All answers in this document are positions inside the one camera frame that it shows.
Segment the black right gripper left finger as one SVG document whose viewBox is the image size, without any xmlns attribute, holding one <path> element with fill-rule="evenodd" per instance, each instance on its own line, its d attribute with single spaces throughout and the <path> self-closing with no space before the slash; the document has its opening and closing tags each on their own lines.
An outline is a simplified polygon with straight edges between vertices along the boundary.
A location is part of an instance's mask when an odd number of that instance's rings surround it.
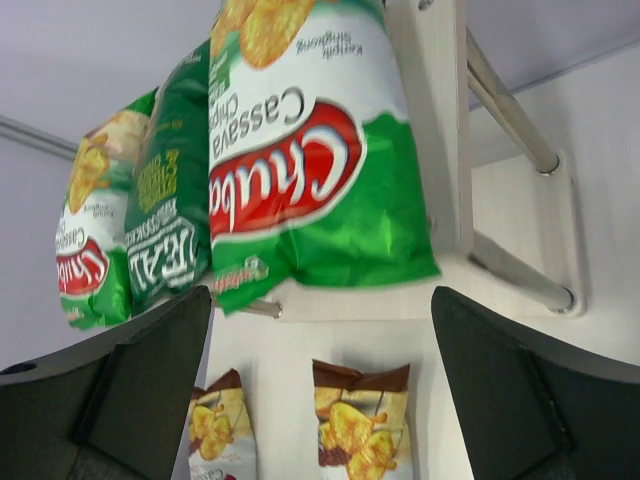
<svg viewBox="0 0 640 480">
<path fill-rule="evenodd" d="M 197 286 L 2 370 L 2 478 L 170 478 L 210 313 Z"/>
</svg>

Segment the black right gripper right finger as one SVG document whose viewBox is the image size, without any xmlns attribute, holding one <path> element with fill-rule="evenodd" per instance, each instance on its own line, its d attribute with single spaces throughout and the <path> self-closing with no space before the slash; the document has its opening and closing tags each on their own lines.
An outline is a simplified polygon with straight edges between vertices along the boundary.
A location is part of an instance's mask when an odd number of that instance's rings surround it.
<svg viewBox="0 0 640 480">
<path fill-rule="evenodd" d="M 639 368 L 449 288 L 431 313 L 477 479 L 636 479 Z"/>
</svg>

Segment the brown Chuba barbeque bag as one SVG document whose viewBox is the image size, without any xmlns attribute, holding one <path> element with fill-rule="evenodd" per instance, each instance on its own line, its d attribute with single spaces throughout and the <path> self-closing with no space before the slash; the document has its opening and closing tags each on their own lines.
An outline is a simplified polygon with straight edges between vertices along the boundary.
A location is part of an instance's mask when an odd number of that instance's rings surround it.
<svg viewBox="0 0 640 480">
<path fill-rule="evenodd" d="M 410 366 L 378 373 L 312 363 L 318 477 L 415 477 L 408 423 Z"/>
<path fill-rule="evenodd" d="M 206 389 L 195 388 L 187 420 L 192 479 L 258 477 L 257 446 L 237 370 L 228 370 Z"/>
</svg>

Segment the green Chuba cassava chips bag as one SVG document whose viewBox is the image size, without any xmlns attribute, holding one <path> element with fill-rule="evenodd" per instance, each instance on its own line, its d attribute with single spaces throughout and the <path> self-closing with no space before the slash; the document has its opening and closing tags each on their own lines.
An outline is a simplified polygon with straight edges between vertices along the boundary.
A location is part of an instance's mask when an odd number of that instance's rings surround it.
<svg viewBox="0 0 640 480">
<path fill-rule="evenodd" d="M 138 97 L 79 143 L 55 233 L 59 298 L 73 328 L 130 318 L 124 221 L 155 98 L 154 90 Z"/>
</svg>

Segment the green REAL chips bag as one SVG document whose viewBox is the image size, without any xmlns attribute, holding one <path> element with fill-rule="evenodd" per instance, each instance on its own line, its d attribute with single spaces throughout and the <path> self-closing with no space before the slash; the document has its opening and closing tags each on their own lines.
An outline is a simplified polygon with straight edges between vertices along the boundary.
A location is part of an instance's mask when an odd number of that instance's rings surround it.
<svg viewBox="0 0 640 480">
<path fill-rule="evenodd" d="M 132 311 L 195 285 L 211 267 L 208 220 L 209 44 L 158 89 L 125 216 Z"/>
</svg>

